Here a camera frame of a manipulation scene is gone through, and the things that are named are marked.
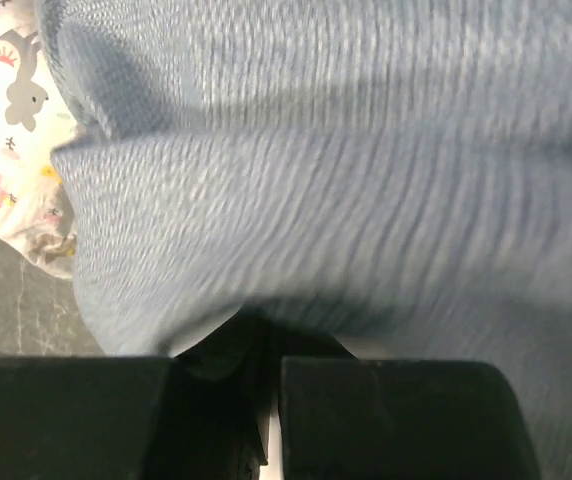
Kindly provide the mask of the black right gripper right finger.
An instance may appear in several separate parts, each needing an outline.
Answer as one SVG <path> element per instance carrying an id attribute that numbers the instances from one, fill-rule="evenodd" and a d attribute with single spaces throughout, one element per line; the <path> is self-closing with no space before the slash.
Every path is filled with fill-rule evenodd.
<path id="1" fill-rule="evenodd" d="M 480 362 L 356 359 L 337 341 L 265 330 L 275 403 L 269 479 L 537 479 L 506 377 Z"/>

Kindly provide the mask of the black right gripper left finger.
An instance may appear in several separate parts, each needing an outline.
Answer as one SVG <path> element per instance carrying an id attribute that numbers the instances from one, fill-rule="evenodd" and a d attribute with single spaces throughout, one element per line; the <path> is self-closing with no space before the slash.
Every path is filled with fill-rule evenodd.
<path id="1" fill-rule="evenodd" d="M 255 479 L 267 421 L 227 330 L 181 356 L 0 355 L 0 479 Z"/>

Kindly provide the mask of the blue fish print pillowcase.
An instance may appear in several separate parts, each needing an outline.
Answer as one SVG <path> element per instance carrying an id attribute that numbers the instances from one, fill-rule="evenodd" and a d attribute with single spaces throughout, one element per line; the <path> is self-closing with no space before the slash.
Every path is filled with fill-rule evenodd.
<path id="1" fill-rule="evenodd" d="M 38 1 L 112 355 L 234 314 L 471 359 L 572 479 L 572 1 Z"/>

